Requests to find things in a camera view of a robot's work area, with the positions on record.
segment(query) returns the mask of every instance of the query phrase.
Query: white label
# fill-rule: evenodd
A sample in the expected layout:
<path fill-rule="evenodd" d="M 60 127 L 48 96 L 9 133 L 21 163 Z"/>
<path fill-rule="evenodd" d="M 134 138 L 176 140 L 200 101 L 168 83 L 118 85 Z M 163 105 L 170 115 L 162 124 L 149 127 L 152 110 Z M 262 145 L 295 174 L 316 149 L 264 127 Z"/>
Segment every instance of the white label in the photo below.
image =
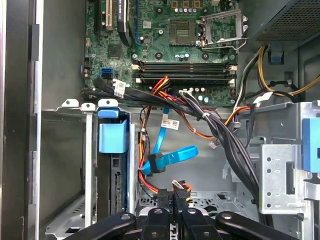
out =
<path fill-rule="evenodd" d="M 216 149 L 219 145 L 220 145 L 220 143 L 218 141 L 216 141 L 216 140 L 209 143 L 209 146 L 212 149 Z"/>
<path fill-rule="evenodd" d="M 167 129 L 174 129 L 178 130 L 179 128 L 179 121 L 172 120 L 172 119 L 162 119 L 161 127 L 167 128 Z"/>
<path fill-rule="evenodd" d="M 120 98 L 124 98 L 125 89 L 126 83 L 124 81 L 116 79 L 114 84 L 114 95 Z"/>
<path fill-rule="evenodd" d="M 150 29 L 151 28 L 151 22 L 150 21 L 144 21 L 142 27 L 144 29 Z"/>

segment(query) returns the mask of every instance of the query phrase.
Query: cable tie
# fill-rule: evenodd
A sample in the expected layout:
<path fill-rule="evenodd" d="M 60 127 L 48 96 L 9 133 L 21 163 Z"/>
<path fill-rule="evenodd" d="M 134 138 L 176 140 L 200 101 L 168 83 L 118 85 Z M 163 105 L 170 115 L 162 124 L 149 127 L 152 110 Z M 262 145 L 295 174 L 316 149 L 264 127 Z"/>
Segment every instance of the cable tie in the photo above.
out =
<path fill-rule="evenodd" d="M 202 118 L 205 118 L 205 116 L 209 117 L 209 116 L 210 116 L 210 113 L 205 112 L 205 113 L 202 115 Z"/>

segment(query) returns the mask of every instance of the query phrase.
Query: yellow wire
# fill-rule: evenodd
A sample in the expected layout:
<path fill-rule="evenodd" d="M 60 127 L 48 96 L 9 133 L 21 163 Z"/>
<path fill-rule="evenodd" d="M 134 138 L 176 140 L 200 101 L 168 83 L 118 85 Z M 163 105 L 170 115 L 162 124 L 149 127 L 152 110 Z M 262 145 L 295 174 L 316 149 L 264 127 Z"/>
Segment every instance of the yellow wire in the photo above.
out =
<path fill-rule="evenodd" d="M 264 87 L 269 91 L 269 92 L 274 92 L 275 90 L 270 88 L 264 78 L 264 72 L 263 72 L 263 59 L 264 59 L 264 51 L 267 47 L 263 46 L 262 48 L 260 48 L 259 50 L 259 56 L 258 56 L 258 70 L 259 70 L 259 75 L 260 75 L 260 79 L 262 84 L 264 85 Z M 320 75 L 313 80 L 312 82 L 310 82 L 309 84 L 307 84 L 306 86 L 296 90 L 296 91 L 292 91 L 289 92 L 290 95 L 297 95 L 300 93 L 303 93 L 305 91 L 307 91 L 309 88 L 313 87 L 315 84 L 317 84 L 320 81 Z"/>

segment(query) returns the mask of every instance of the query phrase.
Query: perforated metal grille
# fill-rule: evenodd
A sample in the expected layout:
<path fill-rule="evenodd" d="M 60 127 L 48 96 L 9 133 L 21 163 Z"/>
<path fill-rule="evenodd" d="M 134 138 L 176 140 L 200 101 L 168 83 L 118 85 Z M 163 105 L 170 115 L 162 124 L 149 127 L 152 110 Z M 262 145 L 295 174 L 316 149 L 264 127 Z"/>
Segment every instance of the perforated metal grille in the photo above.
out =
<path fill-rule="evenodd" d="M 258 41 L 303 42 L 320 32 L 320 0 L 298 0 Z"/>

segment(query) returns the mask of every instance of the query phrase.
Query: expansion slot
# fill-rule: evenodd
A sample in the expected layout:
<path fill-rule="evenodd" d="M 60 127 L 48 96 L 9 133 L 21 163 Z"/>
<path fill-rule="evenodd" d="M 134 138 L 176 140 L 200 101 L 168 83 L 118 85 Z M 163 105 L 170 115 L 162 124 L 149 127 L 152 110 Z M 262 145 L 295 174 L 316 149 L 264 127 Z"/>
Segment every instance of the expansion slot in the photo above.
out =
<path fill-rule="evenodd" d="M 102 0 L 96 0 L 94 4 L 94 34 L 98 41 L 101 38 L 101 28 L 102 28 Z"/>
<path fill-rule="evenodd" d="M 114 6 L 113 0 L 105 0 L 105 27 L 108 31 L 112 31 L 114 29 Z"/>

